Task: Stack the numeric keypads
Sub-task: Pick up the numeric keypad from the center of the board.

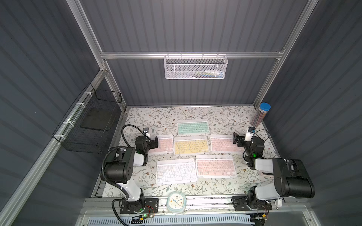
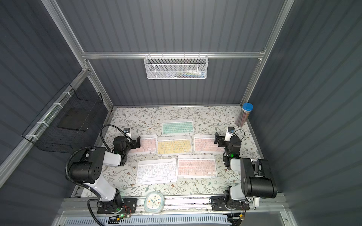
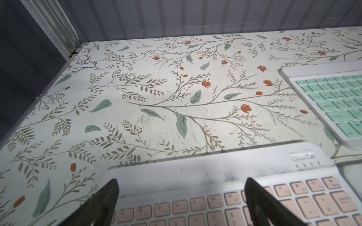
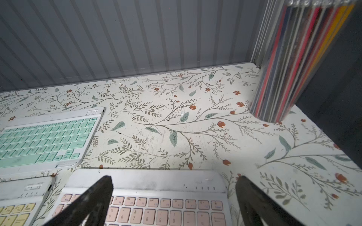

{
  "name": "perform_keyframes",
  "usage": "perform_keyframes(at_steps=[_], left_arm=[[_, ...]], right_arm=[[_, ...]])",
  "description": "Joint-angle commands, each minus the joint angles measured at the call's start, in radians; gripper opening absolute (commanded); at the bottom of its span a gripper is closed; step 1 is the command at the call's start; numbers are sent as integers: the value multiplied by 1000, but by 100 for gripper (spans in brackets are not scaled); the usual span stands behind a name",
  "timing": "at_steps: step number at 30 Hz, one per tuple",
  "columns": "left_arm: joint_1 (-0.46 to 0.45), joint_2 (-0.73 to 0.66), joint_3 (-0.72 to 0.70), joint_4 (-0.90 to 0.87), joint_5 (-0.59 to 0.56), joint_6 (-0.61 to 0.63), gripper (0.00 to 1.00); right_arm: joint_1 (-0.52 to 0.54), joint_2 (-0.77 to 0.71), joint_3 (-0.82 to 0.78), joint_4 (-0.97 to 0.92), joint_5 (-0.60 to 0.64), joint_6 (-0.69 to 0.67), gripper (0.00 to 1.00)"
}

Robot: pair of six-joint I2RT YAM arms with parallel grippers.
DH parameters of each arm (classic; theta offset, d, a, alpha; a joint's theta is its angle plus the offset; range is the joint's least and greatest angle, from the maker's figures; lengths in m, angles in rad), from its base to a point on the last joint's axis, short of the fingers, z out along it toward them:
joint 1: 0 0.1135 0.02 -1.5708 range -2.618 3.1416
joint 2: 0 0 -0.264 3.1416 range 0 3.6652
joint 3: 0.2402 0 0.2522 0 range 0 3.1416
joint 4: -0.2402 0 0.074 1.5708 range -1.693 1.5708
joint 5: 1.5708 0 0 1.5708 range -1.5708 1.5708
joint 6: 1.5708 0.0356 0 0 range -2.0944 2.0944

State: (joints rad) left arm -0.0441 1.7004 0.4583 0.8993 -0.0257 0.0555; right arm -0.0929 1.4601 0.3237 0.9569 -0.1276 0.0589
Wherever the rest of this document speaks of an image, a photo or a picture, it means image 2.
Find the white keyboard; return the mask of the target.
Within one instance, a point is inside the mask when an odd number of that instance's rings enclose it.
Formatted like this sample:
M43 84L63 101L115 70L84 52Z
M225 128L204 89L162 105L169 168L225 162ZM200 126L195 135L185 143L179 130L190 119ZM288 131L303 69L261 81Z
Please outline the white keyboard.
M176 159L171 158L138 162L136 184L163 184L176 181Z

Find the pink keyboard front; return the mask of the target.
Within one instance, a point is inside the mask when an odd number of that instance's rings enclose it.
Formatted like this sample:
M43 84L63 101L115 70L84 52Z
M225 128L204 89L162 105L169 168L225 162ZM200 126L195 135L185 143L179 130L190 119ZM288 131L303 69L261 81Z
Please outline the pink keyboard front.
M179 155L177 159L178 178L216 178L216 159L213 155Z

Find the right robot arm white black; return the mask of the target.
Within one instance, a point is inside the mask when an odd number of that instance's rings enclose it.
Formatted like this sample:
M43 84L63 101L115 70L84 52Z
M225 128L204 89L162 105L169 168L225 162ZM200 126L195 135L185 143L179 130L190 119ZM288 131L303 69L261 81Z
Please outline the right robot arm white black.
M275 198L277 186L270 165L265 159L240 157L242 140L235 133L226 136L215 134L214 143L224 149L222 160L228 170L239 172L240 183L230 186L224 192L223 203L248 201L248 198Z

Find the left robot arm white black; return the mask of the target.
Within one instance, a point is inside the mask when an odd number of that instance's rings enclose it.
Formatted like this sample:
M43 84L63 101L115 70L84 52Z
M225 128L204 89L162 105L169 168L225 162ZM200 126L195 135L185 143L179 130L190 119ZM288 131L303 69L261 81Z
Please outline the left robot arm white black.
M113 211L118 211L123 207L120 192L102 176L102 167L124 166L130 150L140 148L140 139L118 136L113 142L113 152L104 147L86 147L74 152L65 166L67 180L93 192L100 207L108 205Z

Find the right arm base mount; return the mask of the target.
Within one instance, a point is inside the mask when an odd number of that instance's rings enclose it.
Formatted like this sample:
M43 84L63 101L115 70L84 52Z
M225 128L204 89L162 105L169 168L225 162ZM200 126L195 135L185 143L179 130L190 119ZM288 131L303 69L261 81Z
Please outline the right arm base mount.
M248 211L250 210L249 202L247 200L236 201L227 199L223 195L211 196L209 203L213 211Z

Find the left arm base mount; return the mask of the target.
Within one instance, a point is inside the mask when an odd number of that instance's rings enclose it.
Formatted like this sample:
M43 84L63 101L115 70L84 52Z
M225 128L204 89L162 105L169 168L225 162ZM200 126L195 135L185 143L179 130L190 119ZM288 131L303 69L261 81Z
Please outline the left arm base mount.
M121 203L115 201L97 202L97 214L134 214L137 206L136 198L125 198Z

